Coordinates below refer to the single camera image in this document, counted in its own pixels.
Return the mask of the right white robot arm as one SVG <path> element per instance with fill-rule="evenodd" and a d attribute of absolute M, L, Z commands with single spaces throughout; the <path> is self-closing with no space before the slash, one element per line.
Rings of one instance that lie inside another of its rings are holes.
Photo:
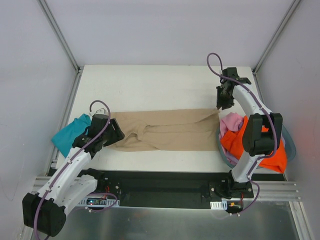
<path fill-rule="evenodd" d="M 281 140 L 283 117 L 262 103 L 254 94 L 250 80 L 240 77 L 236 67 L 227 67 L 220 73 L 221 84 L 216 88 L 217 109 L 229 109 L 237 101 L 248 119 L 242 137 L 244 152 L 231 170 L 233 180 L 225 184 L 226 194 L 234 198 L 242 193 L 241 183 L 249 181 L 262 160 L 276 153 Z"/>

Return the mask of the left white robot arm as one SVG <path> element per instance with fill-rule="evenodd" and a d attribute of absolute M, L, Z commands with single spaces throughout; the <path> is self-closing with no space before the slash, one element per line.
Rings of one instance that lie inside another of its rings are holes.
<path fill-rule="evenodd" d="M 107 202 L 105 209 L 119 202 L 118 191 L 111 191 L 102 171 L 83 170 L 104 147 L 125 137 L 117 120 L 106 114 L 94 114 L 84 132 L 74 138 L 62 166 L 36 193 L 27 193 L 22 199 L 22 215 L 25 226 L 55 237 L 62 230 L 67 216 L 88 195 L 102 195 Z"/>

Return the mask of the beige t shirt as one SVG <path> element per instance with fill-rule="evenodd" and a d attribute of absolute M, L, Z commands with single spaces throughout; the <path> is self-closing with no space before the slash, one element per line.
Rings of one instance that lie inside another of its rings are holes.
<path fill-rule="evenodd" d="M 109 146 L 121 152 L 216 151 L 216 108 L 113 112 L 124 139 Z"/>

